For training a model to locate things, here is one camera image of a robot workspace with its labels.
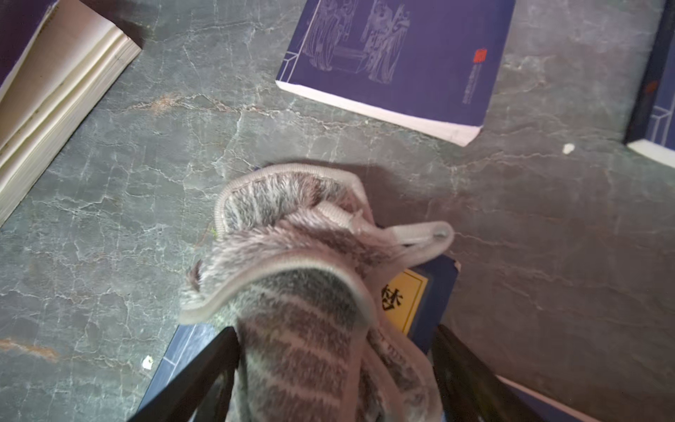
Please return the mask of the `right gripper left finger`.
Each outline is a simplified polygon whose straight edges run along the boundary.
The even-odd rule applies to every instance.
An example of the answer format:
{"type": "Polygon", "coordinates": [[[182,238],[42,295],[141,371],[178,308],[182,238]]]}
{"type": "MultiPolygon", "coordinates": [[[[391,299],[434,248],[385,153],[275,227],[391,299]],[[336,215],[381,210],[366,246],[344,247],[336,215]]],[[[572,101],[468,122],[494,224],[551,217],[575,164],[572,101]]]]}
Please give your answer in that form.
{"type": "Polygon", "coordinates": [[[210,341],[132,421],[224,421],[230,409],[240,346],[234,328],[210,341]]]}

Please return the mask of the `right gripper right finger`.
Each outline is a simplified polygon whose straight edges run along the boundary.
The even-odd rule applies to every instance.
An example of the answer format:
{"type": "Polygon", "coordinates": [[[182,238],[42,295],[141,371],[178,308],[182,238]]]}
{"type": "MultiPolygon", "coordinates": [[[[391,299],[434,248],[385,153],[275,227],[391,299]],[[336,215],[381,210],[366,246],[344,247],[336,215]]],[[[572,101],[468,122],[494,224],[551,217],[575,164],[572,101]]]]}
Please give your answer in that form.
{"type": "Polygon", "coordinates": [[[433,372],[448,421],[541,421],[448,327],[432,340],[433,372]]]}

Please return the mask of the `grey striped wiping cloth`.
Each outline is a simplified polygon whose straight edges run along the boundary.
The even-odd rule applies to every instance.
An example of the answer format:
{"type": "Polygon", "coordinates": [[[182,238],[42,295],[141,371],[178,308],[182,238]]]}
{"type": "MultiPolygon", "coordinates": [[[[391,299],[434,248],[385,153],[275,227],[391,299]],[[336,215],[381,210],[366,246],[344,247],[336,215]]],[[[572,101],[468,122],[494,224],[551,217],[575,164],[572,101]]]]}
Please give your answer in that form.
{"type": "Polygon", "coordinates": [[[360,179],[272,165],[230,181],[179,321],[237,334],[229,421],[439,421],[432,364],[381,292],[452,244],[445,222],[378,227],[360,179]]]}

